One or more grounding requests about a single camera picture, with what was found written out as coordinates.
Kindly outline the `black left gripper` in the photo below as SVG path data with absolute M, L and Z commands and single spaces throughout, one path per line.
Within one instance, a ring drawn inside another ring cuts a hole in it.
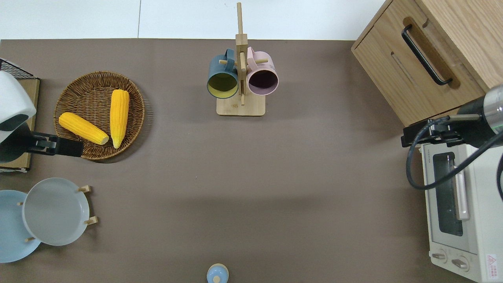
M 8 163 L 25 153 L 81 157 L 84 143 L 31 131 L 26 123 L 14 130 L 0 145 L 0 161 Z

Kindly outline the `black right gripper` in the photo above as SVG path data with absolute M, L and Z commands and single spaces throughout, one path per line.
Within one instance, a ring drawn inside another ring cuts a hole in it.
M 401 136 L 401 147 L 416 147 L 424 144 L 446 144 L 447 147 L 454 147 L 467 144 L 480 148 L 485 142 L 496 136 L 485 117 L 485 98 L 478 98 L 473 102 L 463 105 L 457 115 L 478 115 L 477 120 L 467 120 L 467 118 L 454 118 L 453 115 L 446 115 L 449 119 L 440 123 L 444 130 L 438 130 L 435 139 L 431 137 L 430 124 L 413 124 L 404 127 Z

